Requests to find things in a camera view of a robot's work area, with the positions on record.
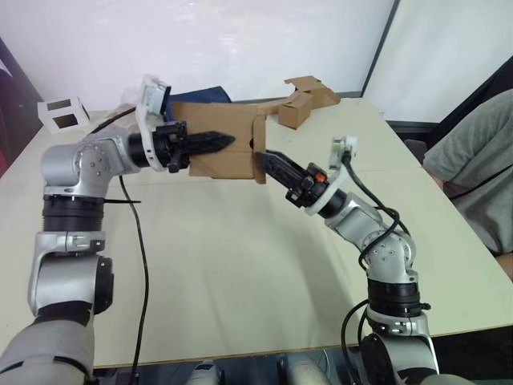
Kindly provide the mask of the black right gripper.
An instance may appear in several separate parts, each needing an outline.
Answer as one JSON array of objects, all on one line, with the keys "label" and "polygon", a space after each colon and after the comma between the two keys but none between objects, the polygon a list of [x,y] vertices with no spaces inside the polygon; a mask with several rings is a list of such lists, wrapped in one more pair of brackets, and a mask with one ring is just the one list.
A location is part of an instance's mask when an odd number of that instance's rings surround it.
[{"label": "black right gripper", "polygon": [[288,189],[285,199],[298,208],[312,206],[329,187],[327,173],[315,163],[307,168],[282,152],[257,152],[256,159],[265,173]]}]

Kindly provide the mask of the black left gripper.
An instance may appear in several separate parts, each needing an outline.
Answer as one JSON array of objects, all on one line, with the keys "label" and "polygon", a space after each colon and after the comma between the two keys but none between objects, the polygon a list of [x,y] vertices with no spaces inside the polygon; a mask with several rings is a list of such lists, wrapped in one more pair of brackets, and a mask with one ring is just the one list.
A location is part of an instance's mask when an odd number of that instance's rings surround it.
[{"label": "black left gripper", "polygon": [[170,173],[189,166],[189,156],[219,152],[235,141],[234,136],[222,132],[201,132],[188,135],[184,121],[173,121],[159,126],[154,132],[154,148],[160,164]]}]

